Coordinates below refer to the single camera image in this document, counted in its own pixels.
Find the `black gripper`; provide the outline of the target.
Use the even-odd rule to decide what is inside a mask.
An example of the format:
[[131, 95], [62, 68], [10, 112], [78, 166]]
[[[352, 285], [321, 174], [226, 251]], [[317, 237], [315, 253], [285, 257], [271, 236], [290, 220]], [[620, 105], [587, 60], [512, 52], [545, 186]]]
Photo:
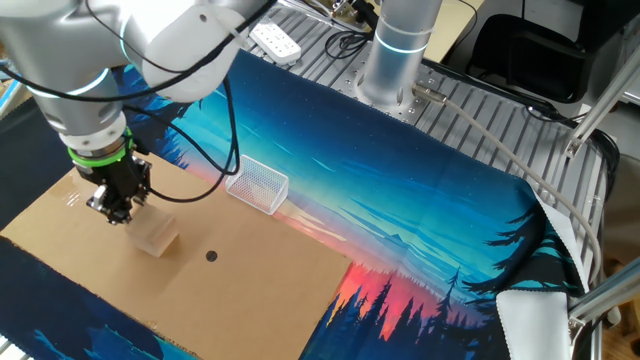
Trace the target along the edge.
[[101, 167], [75, 165], [80, 176], [98, 186], [86, 205], [106, 213], [112, 225], [128, 224], [132, 211], [146, 205], [151, 164], [131, 154]]

